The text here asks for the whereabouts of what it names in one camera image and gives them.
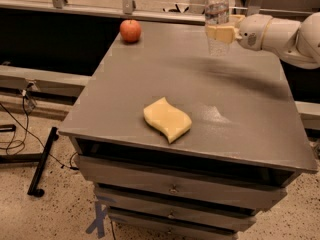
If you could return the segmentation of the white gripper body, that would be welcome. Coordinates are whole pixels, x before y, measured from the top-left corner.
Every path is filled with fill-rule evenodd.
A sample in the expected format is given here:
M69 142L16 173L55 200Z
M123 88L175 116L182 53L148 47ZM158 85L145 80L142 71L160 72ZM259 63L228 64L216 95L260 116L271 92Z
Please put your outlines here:
M267 50L267 29L272 19L272 16L262 14L245 17L239 26L240 46L254 51Z

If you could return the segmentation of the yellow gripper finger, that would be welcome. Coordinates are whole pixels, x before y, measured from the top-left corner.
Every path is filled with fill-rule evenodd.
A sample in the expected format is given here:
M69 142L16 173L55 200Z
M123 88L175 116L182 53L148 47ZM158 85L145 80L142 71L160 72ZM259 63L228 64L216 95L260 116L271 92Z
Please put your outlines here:
M230 15L229 24L235 28L239 28L241 22L246 18L245 15Z
M233 26L212 25L205 27L207 37L219 42L231 44L241 39L239 29Z

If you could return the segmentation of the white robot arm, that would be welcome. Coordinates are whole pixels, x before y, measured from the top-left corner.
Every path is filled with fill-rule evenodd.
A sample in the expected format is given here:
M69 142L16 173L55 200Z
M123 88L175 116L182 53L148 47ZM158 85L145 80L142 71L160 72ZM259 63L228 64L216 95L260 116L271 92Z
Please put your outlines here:
M303 22L270 15L231 15L229 22L205 27L207 37L225 44L237 41L245 49L268 51L293 66L320 67L320 13Z

